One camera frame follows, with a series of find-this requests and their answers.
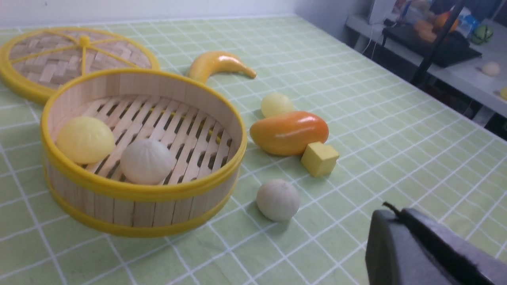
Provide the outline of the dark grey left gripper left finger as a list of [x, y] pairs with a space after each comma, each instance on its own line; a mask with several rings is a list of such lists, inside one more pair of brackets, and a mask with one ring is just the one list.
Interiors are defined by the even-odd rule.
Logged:
[[401, 211], [384, 202], [370, 221], [365, 264], [371, 285], [454, 285], [456, 279], [424, 244], [429, 233], [416, 236]]

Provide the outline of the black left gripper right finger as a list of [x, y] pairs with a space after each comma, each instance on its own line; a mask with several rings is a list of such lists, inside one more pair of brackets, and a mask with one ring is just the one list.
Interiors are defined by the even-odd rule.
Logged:
[[505, 285], [506, 265], [417, 210], [399, 220], [454, 285]]

